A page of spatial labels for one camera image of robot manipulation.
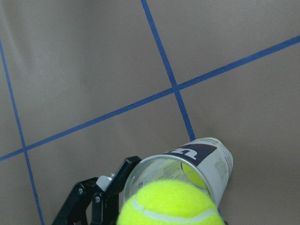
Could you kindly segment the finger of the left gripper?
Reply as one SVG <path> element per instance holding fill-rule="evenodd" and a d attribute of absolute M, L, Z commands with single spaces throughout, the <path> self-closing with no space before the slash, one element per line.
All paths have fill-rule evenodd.
<path fill-rule="evenodd" d="M 125 183 L 141 161 L 138 156 L 126 158 L 112 176 L 98 178 L 92 195 L 92 225 L 115 225 L 119 215 L 119 194 Z"/>
<path fill-rule="evenodd" d="M 86 210 L 95 193 L 97 177 L 75 183 L 53 225 L 87 225 Z"/>

